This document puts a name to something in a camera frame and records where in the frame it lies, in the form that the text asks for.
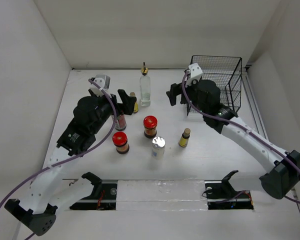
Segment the yellow bottle cork cap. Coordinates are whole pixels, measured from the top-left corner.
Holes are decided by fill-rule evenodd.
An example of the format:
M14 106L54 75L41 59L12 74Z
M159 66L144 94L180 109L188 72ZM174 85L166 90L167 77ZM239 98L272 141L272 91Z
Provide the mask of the yellow bottle cork cap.
M130 97L135 97L135 98L136 98L135 92L130 92L129 96L130 96ZM138 111L139 111L138 101L136 100L135 103L134 103L133 113L136 114Z
M180 147L185 148L188 145L190 134L191 130L189 128L185 128L178 142Z

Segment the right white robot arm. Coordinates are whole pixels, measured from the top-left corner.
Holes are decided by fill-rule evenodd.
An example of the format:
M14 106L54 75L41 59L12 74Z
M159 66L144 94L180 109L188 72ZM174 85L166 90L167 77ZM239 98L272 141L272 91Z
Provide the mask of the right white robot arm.
M211 190L213 199L233 198L245 190L258 190L280 200L300 181L300 153L275 146L246 125L233 109L221 102L221 90L212 80L174 83L166 95L171 106L181 96L181 104L190 105L202 115L206 125L239 145L265 170L261 176L238 180L232 178L237 171L231 171Z

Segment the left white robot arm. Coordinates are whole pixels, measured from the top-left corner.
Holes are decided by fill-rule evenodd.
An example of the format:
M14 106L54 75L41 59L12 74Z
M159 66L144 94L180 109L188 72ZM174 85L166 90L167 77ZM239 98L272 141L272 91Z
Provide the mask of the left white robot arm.
M65 175L96 141L96 134L110 116L132 115L137 101L123 89L118 94L82 97L73 110L73 119L57 141L44 169L30 184L25 197L9 199L4 208L35 235L46 234L64 209L85 197L97 198L103 181L91 172L83 174L68 189L55 194Z

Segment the red label sauce bottle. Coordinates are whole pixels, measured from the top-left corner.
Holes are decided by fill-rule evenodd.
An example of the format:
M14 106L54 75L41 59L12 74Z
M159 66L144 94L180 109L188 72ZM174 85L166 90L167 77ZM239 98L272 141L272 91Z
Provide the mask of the red label sauce bottle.
M125 119L125 114L122 111L120 111L119 113L116 114L116 118L112 114L111 118L114 121L114 128L117 131L124 131L126 129L127 123L126 123L126 119Z

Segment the yellow bottle cork cap back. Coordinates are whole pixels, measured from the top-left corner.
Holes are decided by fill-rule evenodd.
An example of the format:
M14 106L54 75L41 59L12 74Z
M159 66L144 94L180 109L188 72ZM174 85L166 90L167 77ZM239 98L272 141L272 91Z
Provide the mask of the yellow bottle cork cap back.
M135 98L136 98L135 92L130 92L129 96L130 96L130 97L135 97ZM136 114L138 111L139 111L138 101L136 100L135 103L134 103L133 113Z

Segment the yellow bottle cork cap front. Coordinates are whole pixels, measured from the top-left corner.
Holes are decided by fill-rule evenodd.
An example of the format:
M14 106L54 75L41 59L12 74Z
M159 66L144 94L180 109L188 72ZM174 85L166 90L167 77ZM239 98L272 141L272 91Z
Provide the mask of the yellow bottle cork cap front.
M185 148L188 145L190 134L191 130L189 128L185 128L178 142L180 147Z

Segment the clear glass oil bottle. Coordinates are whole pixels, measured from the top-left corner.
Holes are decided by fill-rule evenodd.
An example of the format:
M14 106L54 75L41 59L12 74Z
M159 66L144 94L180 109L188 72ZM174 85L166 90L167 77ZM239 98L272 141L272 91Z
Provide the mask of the clear glass oil bottle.
M148 68L146 63L143 62L141 69L141 77L139 79L140 84L140 104L143 107L151 105L151 78L148 76Z

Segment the white shaker silver lid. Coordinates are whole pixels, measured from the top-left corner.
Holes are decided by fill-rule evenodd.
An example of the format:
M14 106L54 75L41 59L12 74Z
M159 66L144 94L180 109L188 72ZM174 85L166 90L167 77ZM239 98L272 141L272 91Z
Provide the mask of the white shaker silver lid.
M165 153L166 141L161 136L156 136L152 139L152 152L151 155L155 159L162 159Z

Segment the red lid jar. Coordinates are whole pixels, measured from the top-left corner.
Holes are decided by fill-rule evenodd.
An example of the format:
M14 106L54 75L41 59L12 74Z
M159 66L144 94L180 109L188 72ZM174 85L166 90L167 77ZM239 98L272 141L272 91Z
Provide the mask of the red lid jar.
M112 136L112 142L119 154L126 154L130 150L128 137L123 131L118 131Z
M153 115L148 115L143 120L144 135L148 139L152 139L157 135L158 120Z

